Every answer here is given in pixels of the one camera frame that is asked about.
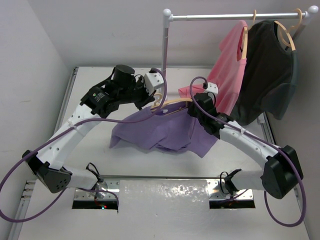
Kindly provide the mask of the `purple t shirt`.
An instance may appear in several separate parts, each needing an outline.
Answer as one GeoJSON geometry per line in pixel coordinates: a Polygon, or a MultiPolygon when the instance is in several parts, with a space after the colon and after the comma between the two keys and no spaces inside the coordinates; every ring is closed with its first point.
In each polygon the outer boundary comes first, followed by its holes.
{"type": "Polygon", "coordinates": [[[146,151],[158,149],[172,154],[190,151],[203,158],[218,140],[188,114],[187,108],[170,115],[156,113],[141,121],[151,114],[150,107],[146,107],[126,117],[127,123],[118,123],[112,129],[109,147],[124,141],[146,151]]]}

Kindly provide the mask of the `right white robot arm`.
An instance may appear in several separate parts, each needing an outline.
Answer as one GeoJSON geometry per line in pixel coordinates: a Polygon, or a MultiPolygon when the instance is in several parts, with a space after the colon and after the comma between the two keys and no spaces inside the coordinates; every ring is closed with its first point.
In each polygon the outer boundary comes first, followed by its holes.
{"type": "Polygon", "coordinates": [[[240,168],[227,174],[223,188],[229,194],[241,189],[263,190],[282,199],[304,178],[297,152],[289,145],[268,144],[242,128],[225,113],[217,112],[208,93],[197,93],[187,113],[196,118],[204,130],[227,142],[253,159],[261,170],[244,171],[240,168]]]}

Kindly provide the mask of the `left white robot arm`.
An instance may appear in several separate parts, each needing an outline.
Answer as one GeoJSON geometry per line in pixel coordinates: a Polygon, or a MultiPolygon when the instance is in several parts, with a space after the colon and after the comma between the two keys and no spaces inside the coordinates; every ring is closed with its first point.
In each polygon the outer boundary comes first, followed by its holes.
{"type": "Polygon", "coordinates": [[[92,86],[81,98],[71,117],[35,153],[27,150],[23,159],[37,178],[53,194],[65,188],[91,190],[99,177],[89,170],[77,170],[65,165],[73,149],[102,119],[120,105],[133,103],[141,109],[154,101],[154,94],[163,84],[161,75],[149,71],[138,78],[130,66],[118,64],[111,75],[92,86]]]}

